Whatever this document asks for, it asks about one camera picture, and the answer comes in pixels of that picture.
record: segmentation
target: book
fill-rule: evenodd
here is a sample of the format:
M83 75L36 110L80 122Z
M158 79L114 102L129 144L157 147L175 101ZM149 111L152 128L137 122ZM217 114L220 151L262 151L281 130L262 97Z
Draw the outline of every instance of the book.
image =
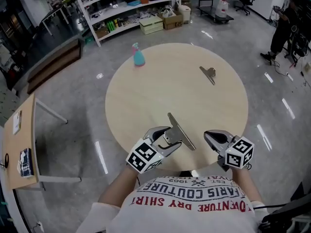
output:
M21 111L13 116L13 134L17 134L21 127Z
M34 175L31 149L27 148L20 152L20 175L21 177L29 178Z

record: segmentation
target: blue spray bottle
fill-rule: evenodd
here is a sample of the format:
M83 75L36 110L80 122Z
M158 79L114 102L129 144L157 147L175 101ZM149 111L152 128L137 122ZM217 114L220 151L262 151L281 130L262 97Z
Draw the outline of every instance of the blue spray bottle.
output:
M133 48L134 64L138 67L143 66L145 64L145 58L138 48L138 43L134 43L132 45L132 48Z

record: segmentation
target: table leg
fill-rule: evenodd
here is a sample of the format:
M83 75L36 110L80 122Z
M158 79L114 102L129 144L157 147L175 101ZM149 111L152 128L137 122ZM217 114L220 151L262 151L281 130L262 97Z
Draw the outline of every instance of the table leg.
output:
M41 109L52 115L53 117L62 120L65 123L68 123L67 119L63 118L61 115L56 113L54 110L50 109L48 106L46 106L43 102L41 102L39 99L35 99L35 105L38 105Z
M54 177L54 176L38 176L40 182L55 182L55 183L76 183L81 182L80 177L76 178L64 178L64 177Z
M66 8L66 10L67 10L67 12L68 12L68 15L71 16L71 13L70 13L70 10L69 10L67 4L64 4L64 7Z
M60 9L60 12L62 13L62 15L63 15L63 17L64 17L66 23L69 24L69 22L68 22L68 20L67 20L67 17L65 16L65 14L64 14L64 12L63 12L62 9Z
M51 33L51 31L49 30L48 26L45 24L45 22L42 21L42 23L43 23L44 27L47 29L47 31L49 32L49 34L50 34L50 35L53 35L53 34Z

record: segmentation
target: wooden panel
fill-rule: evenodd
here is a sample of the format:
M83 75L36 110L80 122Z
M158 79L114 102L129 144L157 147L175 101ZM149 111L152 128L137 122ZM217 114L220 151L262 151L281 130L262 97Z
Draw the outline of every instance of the wooden panel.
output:
M79 60L81 57L81 48L76 48L69 52L66 56L49 65L42 72L37 74L28 85L27 93L30 94L34 92L40 85L42 85L46 80L54 76L56 73L60 72L64 68L68 67L70 64Z
M48 68L53 63L57 62L59 59L65 57L69 52L71 52L74 48L78 48L80 46L80 42L78 39L68 43L63 48L55 52L52 56L43 61L39 66L37 66L28 77L28 82L30 83L36 75L40 74L40 72L44 71L45 68Z
M197 149L182 144L159 168L194 170L216 162L218 155L203 133L227 130L241 136L247 122L247 95L235 70L218 55L190 44L162 44L142 53L146 64L135 67L129 58L107 90L106 117L116 140L129 152L150 128L170 126L171 112ZM199 66L215 68L216 85Z
M8 187L16 189L23 186L31 185L38 182L38 177L35 169L35 155L33 146L33 111L35 105L35 95L31 94L29 98L16 110L22 111L21 128L17 134L13 134L13 116L12 115L4 125L4 139L2 158L4 160L5 154L9 154L9 166L5 170L7 176ZM20 152L26 148L32 151L32 160L34 168L34 176L30 178L23 178L17 170Z

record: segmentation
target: metal clip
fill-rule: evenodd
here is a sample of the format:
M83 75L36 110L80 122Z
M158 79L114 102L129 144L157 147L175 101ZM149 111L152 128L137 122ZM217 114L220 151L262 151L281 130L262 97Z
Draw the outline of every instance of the metal clip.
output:
M205 70L203 67L200 67L200 70L205 74L205 76L207 76L207 78L209 79L209 81L215 85L215 81L213 79L213 77L216 76L216 70L214 68L209 68L208 70Z

